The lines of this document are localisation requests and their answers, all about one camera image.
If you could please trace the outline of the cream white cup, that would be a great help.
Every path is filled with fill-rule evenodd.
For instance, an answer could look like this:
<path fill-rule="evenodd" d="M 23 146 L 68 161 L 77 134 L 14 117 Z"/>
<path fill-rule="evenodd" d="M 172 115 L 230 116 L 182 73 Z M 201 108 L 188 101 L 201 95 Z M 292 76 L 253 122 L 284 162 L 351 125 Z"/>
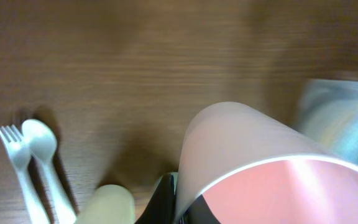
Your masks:
<path fill-rule="evenodd" d="M 75 224 L 134 224 L 135 201 L 120 185 L 104 185 L 94 192 Z"/>

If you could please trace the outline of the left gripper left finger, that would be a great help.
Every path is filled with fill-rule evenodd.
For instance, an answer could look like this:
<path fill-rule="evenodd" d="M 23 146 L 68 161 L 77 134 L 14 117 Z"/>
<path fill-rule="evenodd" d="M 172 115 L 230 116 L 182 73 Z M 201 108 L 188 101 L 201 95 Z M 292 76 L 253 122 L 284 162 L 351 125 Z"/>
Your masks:
<path fill-rule="evenodd" d="M 173 189 L 167 185 L 160 185 L 135 224 L 172 224 L 175 200 Z"/>

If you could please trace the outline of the pink cup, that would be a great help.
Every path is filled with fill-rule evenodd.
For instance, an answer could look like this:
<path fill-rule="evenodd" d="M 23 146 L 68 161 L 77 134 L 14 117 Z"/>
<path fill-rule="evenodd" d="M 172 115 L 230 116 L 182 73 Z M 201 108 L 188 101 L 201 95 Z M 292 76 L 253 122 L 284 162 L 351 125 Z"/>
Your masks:
<path fill-rule="evenodd" d="M 186 130 L 176 222 L 200 195 L 220 223 L 358 223 L 358 165 L 247 105 L 221 102 Z"/>

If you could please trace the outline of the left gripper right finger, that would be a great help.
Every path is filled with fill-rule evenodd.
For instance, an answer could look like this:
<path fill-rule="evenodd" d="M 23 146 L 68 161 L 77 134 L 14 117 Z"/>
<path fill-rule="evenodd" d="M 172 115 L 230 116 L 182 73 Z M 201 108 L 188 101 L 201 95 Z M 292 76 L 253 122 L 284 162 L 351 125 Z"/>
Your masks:
<path fill-rule="evenodd" d="M 186 224 L 220 224 L 214 216 L 206 200 L 200 195 L 185 212 Z"/>

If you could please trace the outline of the green cup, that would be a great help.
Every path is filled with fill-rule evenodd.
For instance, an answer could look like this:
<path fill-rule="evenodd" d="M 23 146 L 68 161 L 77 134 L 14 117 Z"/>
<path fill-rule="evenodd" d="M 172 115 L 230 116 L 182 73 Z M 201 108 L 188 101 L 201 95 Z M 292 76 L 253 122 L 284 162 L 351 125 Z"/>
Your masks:
<path fill-rule="evenodd" d="M 167 185 L 173 189 L 173 193 L 176 193 L 178 181 L 178 172 L 169 172 L 161 175 L 154 184 L 154 191 L 158 189 L 160 185 Z"/>

